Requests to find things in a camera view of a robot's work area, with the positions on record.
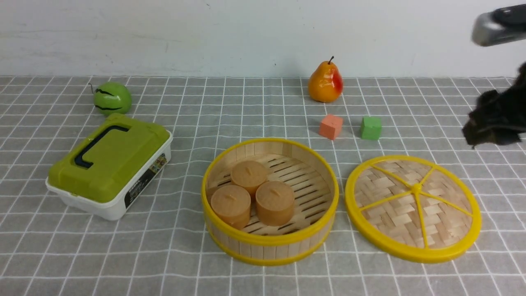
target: label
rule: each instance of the label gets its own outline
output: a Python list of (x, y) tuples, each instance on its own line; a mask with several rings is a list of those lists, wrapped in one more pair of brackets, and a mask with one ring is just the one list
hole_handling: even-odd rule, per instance
[(124, 205), (128, 208), (131, 203), (139, 196), (139, 194), (148, 186), (153, 178), (159, 173), (159, 171), (166, 164), (165, 154), (159, 155), (153, 164), (144, 172), (144, 174), (135, 182), (135, 184), (128, 190), (124, 196)]

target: plastic storage box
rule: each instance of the plastic storage box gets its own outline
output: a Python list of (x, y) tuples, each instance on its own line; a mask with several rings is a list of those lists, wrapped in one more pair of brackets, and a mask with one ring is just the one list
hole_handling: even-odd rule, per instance
[(46, 186), (69, 206), (118, 220), (170, 161), (172, 139), (161, 125), (112, 114), (51, 167)]

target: pear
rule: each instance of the pear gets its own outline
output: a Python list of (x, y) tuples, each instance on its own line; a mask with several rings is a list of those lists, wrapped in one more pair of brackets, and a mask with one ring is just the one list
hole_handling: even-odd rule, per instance
[(318, 102), (331, 103), (343, 91), (343, 79), (338, 67), (332, 62), (334, 56), (323, 61), (310, 76), (308, 90), (310, 97)]

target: white wall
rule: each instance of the white wall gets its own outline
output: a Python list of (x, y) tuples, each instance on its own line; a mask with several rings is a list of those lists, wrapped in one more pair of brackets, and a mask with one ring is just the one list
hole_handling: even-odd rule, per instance
[(475, 18), (526, 0), (0, 0), (0, 75), (515, 76)]

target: black fuzzy object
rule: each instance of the black fuzzy object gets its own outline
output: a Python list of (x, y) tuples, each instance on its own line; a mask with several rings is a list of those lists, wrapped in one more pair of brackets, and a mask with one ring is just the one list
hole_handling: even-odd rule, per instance
[(484, 143), (522, 142), (519, 135), (526, 132), (526, 63), (520, 66), (513, 85), (502, 93), (497, 90), (482, 93), (468, 115), (462, 133), (473, 149)]

